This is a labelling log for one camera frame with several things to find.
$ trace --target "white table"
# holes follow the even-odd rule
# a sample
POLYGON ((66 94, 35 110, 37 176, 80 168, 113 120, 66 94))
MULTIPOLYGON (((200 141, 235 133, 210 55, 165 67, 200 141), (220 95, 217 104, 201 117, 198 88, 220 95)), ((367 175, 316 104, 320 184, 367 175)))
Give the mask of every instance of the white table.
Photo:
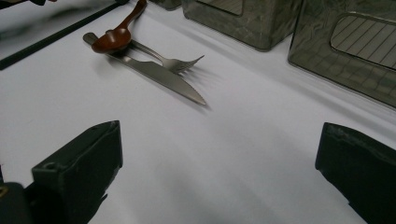
MULTIPOLYGON (((33 29, 1 40, 0 58, 100 9, 36 19, 78 2, 0 11, 0 33, 15 24, 33 29)), ((91 126, 117 119, 124 165, 92 224, 364 223, 315 169, 322 125, 341 124, 396 148, 394 109, 289 65, 291 37, 258 52, 185 19, 182 8, 148 3, 131 25, 134 39, 172 58, 205 55, 185 76, 208 103, 197 105, 83 42, 85 33, 118 25, 134 4, 0 72, 7 182, 28 186, 32 167, 91 126)))

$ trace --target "silver fork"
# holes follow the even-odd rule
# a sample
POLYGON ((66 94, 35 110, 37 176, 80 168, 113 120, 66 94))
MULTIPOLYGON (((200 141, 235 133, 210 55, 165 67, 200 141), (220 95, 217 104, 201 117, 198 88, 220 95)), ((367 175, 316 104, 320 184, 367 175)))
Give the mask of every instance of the silver fork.
POLYGON ((162 55, 160 55, 159 53, 157 53, 156 51, 154 51, 153 49, 150 49, 149 47, 146 47, 143 44, 140 44, 139 42, 132 40, 131 43, 128 45, 129 48, 130 47, 136 47, 140 50, 142 50, 143 52, 146 52, 147 54, 157 58, 158 60, 160 60, 163 63, 163 67, 168 69, 169 71, 178 74, 181 73, 183 71, 185 71, 186 69, 191 68, 193 65, 195 65, 200 59, 202 59, 205 55, 199 57, 196 60, 190 61, 190 62, 183 62, 181 60, 178 59, 167 59, 164 58, 162 55))

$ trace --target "brown spoon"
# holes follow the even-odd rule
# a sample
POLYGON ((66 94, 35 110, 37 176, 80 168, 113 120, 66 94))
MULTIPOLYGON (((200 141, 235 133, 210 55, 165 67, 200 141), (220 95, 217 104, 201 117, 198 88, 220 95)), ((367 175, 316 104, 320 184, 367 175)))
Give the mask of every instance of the brown spoon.
POLYGON ((111 53, 127 47, 131 42, 131 33, 128 25, 144 11, 147 5, 146 0, 139 0, 134 10, 123 20, 114 30, 110 30, 102 35, 92 44, 92 49, 96 53, 111 53))

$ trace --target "gray storage bin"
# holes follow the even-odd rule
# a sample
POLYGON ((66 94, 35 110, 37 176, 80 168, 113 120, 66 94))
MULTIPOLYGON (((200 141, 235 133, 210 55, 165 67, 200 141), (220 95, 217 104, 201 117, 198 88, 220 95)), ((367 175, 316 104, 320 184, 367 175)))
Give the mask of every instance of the gray storage bin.
POLYGON ((175 10, 181 5, 181 0, 149 0, 149 1, 157 4, 160 7, 165 8, 166 10, 175 10))
POLYGON ((396 107, 396 1, 304 0, 289 61, 396 107))
POLYGON ((301 0, 182 0, 184 16, 267 51, 292 33, 301 0))

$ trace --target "knife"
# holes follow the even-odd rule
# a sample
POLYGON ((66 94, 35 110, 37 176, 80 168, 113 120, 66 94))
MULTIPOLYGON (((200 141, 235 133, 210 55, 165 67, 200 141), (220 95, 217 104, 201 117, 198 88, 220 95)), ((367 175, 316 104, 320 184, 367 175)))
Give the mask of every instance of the knife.
MULTIPOLYGON (((94 33, 87 33, 82 38, 90 45, 98 39, 94 33)), ((189 83, 157 63, 140 62, 126 55, 120 55, 117 52, 107 54, 107 56, 133 68, 142 75, 160 83, 171 91, 179 93, 197 104, 206 105, 204 98, 189 83)))

